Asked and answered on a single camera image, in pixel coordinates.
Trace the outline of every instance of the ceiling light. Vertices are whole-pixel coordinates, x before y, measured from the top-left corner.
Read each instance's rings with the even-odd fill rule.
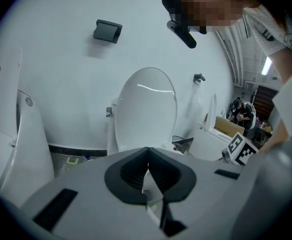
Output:
[[[266,59],[266,63],[265,63],[265,66],[264,66],[264,69],[262,70],[262,75],[266,76],[270,67],[271,67],[271,60],[269,59],[269,57],[267,57]]]

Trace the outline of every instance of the white toilet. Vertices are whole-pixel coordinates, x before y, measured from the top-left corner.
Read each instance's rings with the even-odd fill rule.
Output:
[[[134,73],[108,109],[107,155],[143,147],[174,151],[177,108],[175,89],[164,72],[147,67]]]
[[[54,179],[37,105],[18,90],[21,61],[15,48],[0,65],[0,197],[19,208]]]

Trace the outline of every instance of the black baseboard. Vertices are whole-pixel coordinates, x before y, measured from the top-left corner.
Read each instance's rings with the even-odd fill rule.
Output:
[[[51,146],[51,145],[49,145],[49,150],[52,153],[77,156],[77,157],[105,157],[107,156],[106,150],[86,150],[86,149],[66,148],[66,147]]]

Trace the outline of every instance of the shirt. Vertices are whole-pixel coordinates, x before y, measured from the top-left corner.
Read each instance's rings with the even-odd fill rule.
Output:
[[[236,109],[235,112],[233,113],[233,115],[235,117],[237,117],[239,112],[244,115],[244,118],[246,118],[246,117],[250,118],[250,120],[245,120],[245,122],[247,122],[247,123],[252,122],[254,115],[252,114],[252,110],[249,107],[249,105],[246,105],[246,108],[245,108],[244,105],[242,104],[241,109],[240,110]]]
[[[285,32],[263,5],[257,8],[245,8],[245,11],[252,32],[266,56],[284,48],[292,49],[292,19],[289,16],[286,17],[287,32]]]

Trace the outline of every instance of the toilet lid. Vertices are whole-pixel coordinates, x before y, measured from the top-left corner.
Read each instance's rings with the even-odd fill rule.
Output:
[[[171,142],[177,120],[175,89],[154,67],[134,73],[121,90],[115,114],[119,151]]]

